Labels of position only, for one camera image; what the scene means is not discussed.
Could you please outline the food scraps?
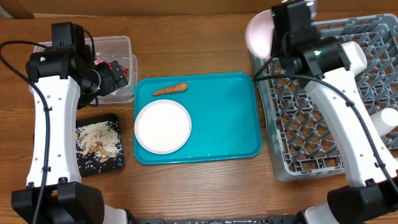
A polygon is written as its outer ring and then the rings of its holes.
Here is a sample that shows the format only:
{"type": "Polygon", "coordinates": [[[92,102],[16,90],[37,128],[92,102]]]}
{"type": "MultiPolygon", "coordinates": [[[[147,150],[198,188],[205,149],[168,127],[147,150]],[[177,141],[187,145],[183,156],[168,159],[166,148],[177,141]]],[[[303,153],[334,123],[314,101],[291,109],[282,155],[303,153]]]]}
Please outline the food scraps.
{"type": "Polygon", "coordinates": [[[78,155],[94,156],[100,163],[116,158],[122,149],[120,134],[113,128],[113,124],[110,121],[103,121],[77,128],[78,155]]]}

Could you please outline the carrot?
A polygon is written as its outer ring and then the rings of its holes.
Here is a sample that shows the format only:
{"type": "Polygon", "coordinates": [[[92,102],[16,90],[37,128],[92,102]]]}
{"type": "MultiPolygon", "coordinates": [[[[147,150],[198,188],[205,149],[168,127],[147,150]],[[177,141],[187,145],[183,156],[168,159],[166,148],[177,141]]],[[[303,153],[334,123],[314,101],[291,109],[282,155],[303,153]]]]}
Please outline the carrot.
{"type": "Polygon", "coordinates": [[[184,92],[188,89],[188,84],[187,83],[179,83],[167,88],[159,89],[155,91],[152,96],[160,96],[160,95],[168,95],[172,93],[180,93],[184,92]]]}

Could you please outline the small pink bowl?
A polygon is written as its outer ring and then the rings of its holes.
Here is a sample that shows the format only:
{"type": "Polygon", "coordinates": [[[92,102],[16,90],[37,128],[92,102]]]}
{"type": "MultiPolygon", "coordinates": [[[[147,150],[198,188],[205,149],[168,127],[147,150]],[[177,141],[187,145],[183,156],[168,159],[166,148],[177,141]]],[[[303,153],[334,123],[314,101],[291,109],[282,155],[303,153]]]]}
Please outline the small pink bowl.
{"type": "Polygon", "coordinates": [[[255,15],[245,32],[246,46],[250,53],[260,59],[270,59],[273,31],[274,21],[270,9],[255,15]]]}

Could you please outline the white cup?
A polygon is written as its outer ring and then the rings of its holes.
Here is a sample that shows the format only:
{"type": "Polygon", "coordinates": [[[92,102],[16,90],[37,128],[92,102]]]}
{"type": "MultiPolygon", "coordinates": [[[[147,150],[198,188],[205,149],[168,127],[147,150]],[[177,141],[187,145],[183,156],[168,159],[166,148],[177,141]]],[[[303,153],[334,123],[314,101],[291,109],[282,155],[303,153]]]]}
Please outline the white cup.
{"type": "Polygon", "coordinates": [[[383,137],[397,127],[398,112],[394,108],[385,108],[372,114],[370,118],[378,135],[383,137]]]}

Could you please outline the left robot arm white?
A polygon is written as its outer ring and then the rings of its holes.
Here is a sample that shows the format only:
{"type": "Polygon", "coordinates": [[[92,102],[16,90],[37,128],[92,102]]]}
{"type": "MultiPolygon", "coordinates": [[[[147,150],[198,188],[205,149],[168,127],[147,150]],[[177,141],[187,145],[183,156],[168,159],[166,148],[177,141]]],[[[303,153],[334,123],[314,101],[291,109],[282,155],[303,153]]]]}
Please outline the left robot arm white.
{"type": "Polygon", "coordinates": [[[105,204],[82,184],[76,159],[76,112],[94,100],[115,69],[95,65],[90,49],[50,47],[33,53],[25,79],[35,100],[34,153],[27,187],[12,208],[27,223],[134,223],[129,210],[105,204]]]}

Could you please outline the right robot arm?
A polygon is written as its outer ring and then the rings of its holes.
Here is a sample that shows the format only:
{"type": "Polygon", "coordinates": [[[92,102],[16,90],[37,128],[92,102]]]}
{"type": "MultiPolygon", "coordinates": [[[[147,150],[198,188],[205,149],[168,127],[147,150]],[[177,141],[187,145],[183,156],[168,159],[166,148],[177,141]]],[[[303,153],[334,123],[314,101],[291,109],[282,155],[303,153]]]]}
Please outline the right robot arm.
{"type": "Polygon", "coordinates": [[[364,223],[396,211],[397,161],[381,136],[397,126],[397,111],[367,112],[355,82],[367,65],[362,48],[312,38],[284,40],[277,53],[326,120],[348,182],[330,191],[326,202],[299,212],[298,223],[364,223]]]}

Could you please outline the grey dishwasher rack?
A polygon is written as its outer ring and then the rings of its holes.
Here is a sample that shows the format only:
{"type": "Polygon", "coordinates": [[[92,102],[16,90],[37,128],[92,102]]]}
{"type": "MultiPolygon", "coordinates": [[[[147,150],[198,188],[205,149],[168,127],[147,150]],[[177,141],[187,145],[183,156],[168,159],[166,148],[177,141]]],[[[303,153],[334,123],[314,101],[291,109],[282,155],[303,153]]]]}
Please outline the grey dishwasher rack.
{"type": "MultiPolygon", "coordinates": [[[[367,67],[356,78],[359,94],[373,114],[397,108],[397,17],[379,14],[314,22],[323,37],[357,42],[367,67]]],[[[274,175],[281,182],[329,177],[344,172],[336,143],[320,110],[296,80],[256,83],[266,118],[274,175]]]]}

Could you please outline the clear plastic bin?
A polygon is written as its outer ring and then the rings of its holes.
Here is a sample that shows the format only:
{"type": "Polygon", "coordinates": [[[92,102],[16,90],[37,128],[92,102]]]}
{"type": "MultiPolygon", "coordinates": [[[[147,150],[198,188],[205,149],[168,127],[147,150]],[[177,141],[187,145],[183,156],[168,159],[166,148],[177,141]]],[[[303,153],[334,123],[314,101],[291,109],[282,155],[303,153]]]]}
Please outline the clear plastic bin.
{"type": "Polygon", "coordinates": [[[118,88],[106,96],[98,96],[99,104],[117,104],[130,103],[134,100],[134,88],[137,82],[137,59],[131,50],[131,41],[129,37],[108,36],[94,37],[95,59],[113,62],[117,61],[120,69],[123,70],[128,84],[118,88]]]}

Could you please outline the black bin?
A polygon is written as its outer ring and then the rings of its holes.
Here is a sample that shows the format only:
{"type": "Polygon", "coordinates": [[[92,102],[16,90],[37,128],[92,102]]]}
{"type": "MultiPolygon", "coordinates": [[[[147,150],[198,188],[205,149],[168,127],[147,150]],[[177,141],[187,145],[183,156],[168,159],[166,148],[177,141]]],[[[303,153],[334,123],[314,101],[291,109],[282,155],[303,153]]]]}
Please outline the black bin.
{"type": "Polygon", "coordinates": [[[76,122],[76,159],[82,177],[124,167],[119,118],[103,114],[76,122]]]}

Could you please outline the teal tray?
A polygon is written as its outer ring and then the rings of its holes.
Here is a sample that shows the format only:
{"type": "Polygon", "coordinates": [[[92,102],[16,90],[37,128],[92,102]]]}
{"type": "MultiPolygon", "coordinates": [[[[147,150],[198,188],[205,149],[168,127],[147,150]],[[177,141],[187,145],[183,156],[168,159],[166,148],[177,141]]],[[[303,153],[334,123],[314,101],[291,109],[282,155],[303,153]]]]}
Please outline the teal tray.
{"type": "Polygon", "coordinates": [[[185,92],[161,95],[188,111],[192,131],[185,145],[170,154],[155,154],[134,143],[145,165],[219,161],[256,156],[262,148],[261,127],[251,77],[242,72],[146,78],[134,90],[134,113],[157,100],[154,92],[187,83],[185,92]]]}

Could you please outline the black rail bottom edge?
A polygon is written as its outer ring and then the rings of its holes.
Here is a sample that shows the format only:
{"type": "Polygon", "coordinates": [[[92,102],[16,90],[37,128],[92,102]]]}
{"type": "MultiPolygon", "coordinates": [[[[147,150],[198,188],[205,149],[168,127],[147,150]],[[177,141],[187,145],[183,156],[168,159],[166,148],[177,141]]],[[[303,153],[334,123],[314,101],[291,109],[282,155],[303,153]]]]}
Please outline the black rail bottom edge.
{"type": "Polygon", "coordinates": [[[271,215],[266,218],[210,218],[210,219],[179,219],[134,218],[133,224],[299,224],[296,215],[271,215]]]}

